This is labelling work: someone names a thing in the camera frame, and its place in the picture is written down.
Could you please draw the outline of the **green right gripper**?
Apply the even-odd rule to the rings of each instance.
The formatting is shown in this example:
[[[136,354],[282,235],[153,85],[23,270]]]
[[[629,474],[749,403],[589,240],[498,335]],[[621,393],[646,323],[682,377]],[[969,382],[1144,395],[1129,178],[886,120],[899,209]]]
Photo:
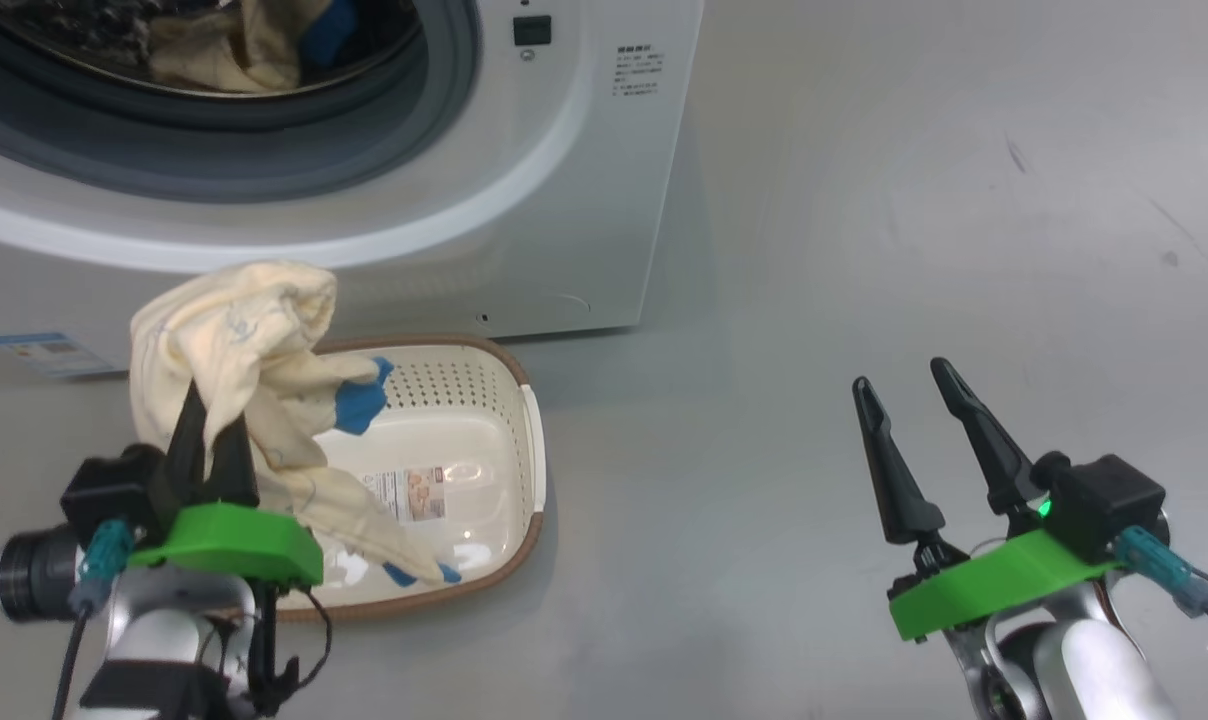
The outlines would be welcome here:
[[[966,432],[991,511],[1011,521],[1036,518],[1032,503],[1043,492],[1032,482],[1029,457],[948,359],[933,358],[930,373],[943,405]],[[885,542],[941,542],[943,513],[925,500],[914,482],[892,437],[892,419],[869,378],[852,383],[852,396]],[[889,600],[889,615],[902,641],[914,641],[1043,600],[1075,583],[1093,582],[1113,569],[1113,559],[1088,564],[1046,530],[1034,530],[924,579]]]

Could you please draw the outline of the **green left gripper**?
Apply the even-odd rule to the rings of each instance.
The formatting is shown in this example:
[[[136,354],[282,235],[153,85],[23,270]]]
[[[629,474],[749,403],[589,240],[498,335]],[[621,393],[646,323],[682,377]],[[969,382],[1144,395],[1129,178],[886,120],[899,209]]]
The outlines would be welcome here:
[[[207,410],[192,381],[182,401],[165,452],[165,489],[178,506],[201,500],[205,482]],[[137,550],[132,568],[161,564],[310,588],[323,583],[323,550],[310,530],[294,516],[265,512],[252,460],[246,416],[238,416],[211,446],[211,497],[179,511],[159,546]]]

